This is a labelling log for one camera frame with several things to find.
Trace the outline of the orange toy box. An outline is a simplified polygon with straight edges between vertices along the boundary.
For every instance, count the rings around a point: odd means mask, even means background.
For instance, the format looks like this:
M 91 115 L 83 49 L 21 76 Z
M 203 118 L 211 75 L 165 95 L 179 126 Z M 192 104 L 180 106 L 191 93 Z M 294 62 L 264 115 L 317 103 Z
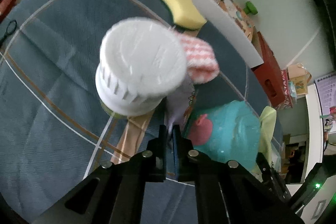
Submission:
M 214 0 L 222 10 L 235 21 L 235 23 L 244 32 L 245 36 L 252 41 L 254 22 L 233 0 Z

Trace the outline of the green dumbbell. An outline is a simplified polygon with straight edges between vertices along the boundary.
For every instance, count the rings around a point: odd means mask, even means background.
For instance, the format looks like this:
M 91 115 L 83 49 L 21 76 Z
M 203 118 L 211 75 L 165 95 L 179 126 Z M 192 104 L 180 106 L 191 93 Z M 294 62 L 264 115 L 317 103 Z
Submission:
M 256 6 L 248 1 L 245 3 L 245 7 L 244 7 L 244 12 L 248 15 L 248 14 L 252 14 L 252 15 L 257 15 L 258 14 L 258 10 L 256 8 Z

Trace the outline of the white shelf counter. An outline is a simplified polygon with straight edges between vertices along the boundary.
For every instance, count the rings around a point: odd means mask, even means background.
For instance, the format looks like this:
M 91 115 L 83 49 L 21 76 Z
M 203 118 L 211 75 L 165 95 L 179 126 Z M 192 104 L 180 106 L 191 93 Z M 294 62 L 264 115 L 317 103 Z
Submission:
M 307 87 L 305 95 L 307 107 L 307 133 L 290 137 L 289 144 L 285 146 L 286 157 L 292 158 L 297 151 L 299 143 L 305 143 L 302 176 L 299 183 L 287 184 L 290 190 L 297 190 L 304 183 L 309 172 L 317 163 L 322 163 L 325 137 L 323 133 L 322 110 L 316 84 Z

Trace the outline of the lime green cloth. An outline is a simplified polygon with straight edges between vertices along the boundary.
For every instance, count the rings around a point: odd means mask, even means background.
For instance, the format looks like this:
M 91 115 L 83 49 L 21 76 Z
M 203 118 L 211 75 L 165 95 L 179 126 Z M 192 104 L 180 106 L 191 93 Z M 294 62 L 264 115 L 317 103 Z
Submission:
M 260 117 L 260 140 L 258 152 L 260 152 L 266 159 L 269 166 L 272 166 L 272 139 L 274 128 L 276 125 L 277 113 L 276 110 L 270 106 L 264 107 Z

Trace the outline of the white foam board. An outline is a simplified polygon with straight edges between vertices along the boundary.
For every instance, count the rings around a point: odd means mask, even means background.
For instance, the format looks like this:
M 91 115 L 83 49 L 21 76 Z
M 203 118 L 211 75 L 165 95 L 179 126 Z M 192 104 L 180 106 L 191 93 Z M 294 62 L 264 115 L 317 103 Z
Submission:
M 192 0 L 199 12 L 230 42 L 250 68 L 264 63 L 252 42 L 240 27 L 214 0 Z

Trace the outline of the yellow sponge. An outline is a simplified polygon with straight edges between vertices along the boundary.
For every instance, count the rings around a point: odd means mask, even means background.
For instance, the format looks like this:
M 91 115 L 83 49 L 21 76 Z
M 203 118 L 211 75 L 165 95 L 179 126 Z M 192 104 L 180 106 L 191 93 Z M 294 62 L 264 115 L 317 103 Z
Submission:
M 202 28 L 207 20 L 198 11 L 192 0 L 162 0 L 170 10 L 175 25 L 189 29 L 198 30 Z

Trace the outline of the purple plastic packet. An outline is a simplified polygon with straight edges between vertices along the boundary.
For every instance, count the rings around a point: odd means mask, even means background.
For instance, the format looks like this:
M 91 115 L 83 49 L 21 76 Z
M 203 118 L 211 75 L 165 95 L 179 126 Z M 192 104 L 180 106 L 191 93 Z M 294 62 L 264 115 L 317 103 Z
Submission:
M 166 97 L 165 125 L 169 135 L 173 131 L 173 125 L 177 124 L 181 130 L 184 129 L 190 116 L 194 95 L 194 84 L 190 77 L 186 76 L 181 85 Z

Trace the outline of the teal wet wipes pack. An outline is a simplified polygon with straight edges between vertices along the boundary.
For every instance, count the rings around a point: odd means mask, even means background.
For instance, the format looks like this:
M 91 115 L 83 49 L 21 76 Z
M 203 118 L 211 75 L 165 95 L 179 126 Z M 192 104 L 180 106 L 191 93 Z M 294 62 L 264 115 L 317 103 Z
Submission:
M 212 160 L 235 160 L 251 171 L 256 164 L 260 122 L 244 101 L 194 110 L 184 131 L 194 148 Z

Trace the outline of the blue plaid tablecloth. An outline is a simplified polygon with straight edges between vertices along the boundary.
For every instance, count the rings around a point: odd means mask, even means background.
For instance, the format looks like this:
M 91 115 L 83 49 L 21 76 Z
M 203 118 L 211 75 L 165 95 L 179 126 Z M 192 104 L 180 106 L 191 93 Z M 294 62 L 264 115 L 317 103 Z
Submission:
M 131 16 L 173 22 L 161 0 L 22 0 L 1 23 L 18 23 L 1 49 L 1 223 L 35 221 L 138 126 L 110 121 L 95 88 L 101 40 Z

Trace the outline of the purple dotted sheet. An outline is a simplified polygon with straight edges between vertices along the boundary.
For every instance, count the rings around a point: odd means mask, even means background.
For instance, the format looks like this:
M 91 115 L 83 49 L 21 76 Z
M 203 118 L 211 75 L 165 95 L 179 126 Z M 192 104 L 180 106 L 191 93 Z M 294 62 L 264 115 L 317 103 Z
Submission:
M 330 114 L 330 108 L 335 106 L 335 72 L 315 79 L 319 101 L 323 115 Z

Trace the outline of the beige gift bag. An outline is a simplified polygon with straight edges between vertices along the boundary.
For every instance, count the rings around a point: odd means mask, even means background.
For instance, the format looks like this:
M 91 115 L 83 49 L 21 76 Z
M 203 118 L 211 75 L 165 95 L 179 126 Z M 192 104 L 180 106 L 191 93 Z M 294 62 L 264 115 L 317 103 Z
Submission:
M 301 63 L 287 67 L 289 80 L 294 83 L 295 91 L 298 96 L 308 93 L 308 83 L 311 81 L 311 73 Z

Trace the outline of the pink striped towel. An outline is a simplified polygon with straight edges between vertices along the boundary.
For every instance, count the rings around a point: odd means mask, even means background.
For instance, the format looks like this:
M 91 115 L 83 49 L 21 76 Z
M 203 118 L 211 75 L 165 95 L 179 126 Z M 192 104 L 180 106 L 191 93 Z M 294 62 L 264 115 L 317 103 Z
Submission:
M 220 68 L 214 50 L 202 39 L 173 32 L 179 39 L 187 59 L 187 74 L 193 84 L 205 84 L 219 74 Z

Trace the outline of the red stool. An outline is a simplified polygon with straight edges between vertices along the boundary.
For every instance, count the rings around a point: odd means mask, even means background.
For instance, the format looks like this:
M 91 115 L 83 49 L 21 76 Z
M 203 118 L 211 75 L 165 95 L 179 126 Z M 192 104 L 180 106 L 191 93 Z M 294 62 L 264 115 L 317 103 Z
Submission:
M 17 0 L 1 0 L 0 2 L 0 22 L 7 17 Z

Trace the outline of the white cap jar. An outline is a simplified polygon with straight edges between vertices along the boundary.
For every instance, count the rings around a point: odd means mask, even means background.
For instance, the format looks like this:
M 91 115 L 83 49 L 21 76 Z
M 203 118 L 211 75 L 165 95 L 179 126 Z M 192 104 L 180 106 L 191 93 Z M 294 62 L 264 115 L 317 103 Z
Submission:
M 156 20 L 127 18 L 102 39 L 95 83 L 103 107 L 136 117 L 154 110 L 186 74 L 186 54 L 173 31 Z

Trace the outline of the red patterned box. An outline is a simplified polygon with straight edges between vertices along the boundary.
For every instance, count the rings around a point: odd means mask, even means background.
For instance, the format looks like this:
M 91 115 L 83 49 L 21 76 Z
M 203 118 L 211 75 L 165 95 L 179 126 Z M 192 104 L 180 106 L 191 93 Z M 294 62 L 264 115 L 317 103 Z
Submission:
M 287 70 L 281 71 L 282 81 L 284 85 L 284 96 L 285 99 L 283 102 L 278 104 L 275 109 L 283 110 L 283 109 L 292 109 L 297 100 L 297 93 L 295 90 L 294 83 L 288 78 Z

